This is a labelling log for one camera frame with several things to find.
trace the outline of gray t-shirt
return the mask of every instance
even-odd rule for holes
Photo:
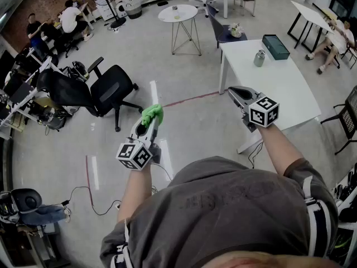
[[[307,255],[310,223],[303,180],[313,176],[311,195],[330,211],[332,239],[337,208],[321,175],[305,159],[294,162],[284,175],[222,157],[193,162],[126,224],[117,223],[103,239],[100,258],[105,267],[112,259],[112,267],[126,267],[116,260],[126,245],[135,268],[198,268],[239,250]]]

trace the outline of round white side table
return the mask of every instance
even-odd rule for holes
[[[175,51],[179,47],[181,47],[185,43],[191,41],[192,43],[194,43],[197,51],[199,52],[199,56],[202,55],[201,54],[200,41],[199,41],[199,34],[197,32],[196,21],[195,21],[195,16],[197,15],[197,12],[198,12],[197,8],[195,6],[186,5],[186,4],[180,4],[180,5],[175,5],[175,6],[177,7],[177,10],[173,10],[172,9],[173,6],[170,6],[170,7],[165,8],[164,10],[162,10],[160,12],[160,14],[158,15],[158,18],[162,22],[172,23],[171,53],[174,55]],[[182,23],[182,22],[187,21],[189,19],[191,19],[191,31],[188,31],[188,29]],[[177,27],[175,41],[174,41],[173,40],[173,26],[174,26],[175,23],[178,23],[178,27]],[[192,38],[192,23],[195,24],[198,47],[197,47],[196,43],[194,42],[194,40]],[[186,32],[187,36],[189,37],[189,39],[187,41],[185,41],[183,44],[181,44],[180,46],[178,46],[177,48],[175,48],[177,34],[179,32],[180,26],[185,30],[185,32]]]

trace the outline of green cloth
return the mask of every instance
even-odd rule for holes
[[[148,108],[146,108],[142,112],[143,120],[141,124],[143,124],[146,128],[149,127],[151,121],[155,116],[158,117],[159,125],[162,123],[163,120],[163,109],[161,104],[154,104]]]

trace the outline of navy chair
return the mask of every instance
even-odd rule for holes
[[[216,36],[217,49],[219,48],[219,43],[247,41],[247,36],[245,34],[242,34],[240,38],[233,37],[228,30],[229,25],[221,25],[221,23],[216,20],[214,17],[216,15],[215,8],[207,4],[207,9],[214,35]]]

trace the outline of white tape line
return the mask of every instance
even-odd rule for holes
[[[152,80],[150,82],[150,88],[151,88],[152,104],[157,104],[158,103],[158,96],[157,96],[157,88],[156,88],[156,81],[155,80]]]
[[[91,157],[91,165],[93,167],[93,176],[94,176],[94,187],[96,190],[99,190],[99,179],[98,179],[98,168],[97,168],[97,157]]]
[[[170,153],[168,152],[168,145],[166,139],[160,140],[160,148],[161,148],[161,159],[163,161],[162,166],[166,169],[167,173],[170,175],[171,179],[173,179],[173,169],[171,165]]]

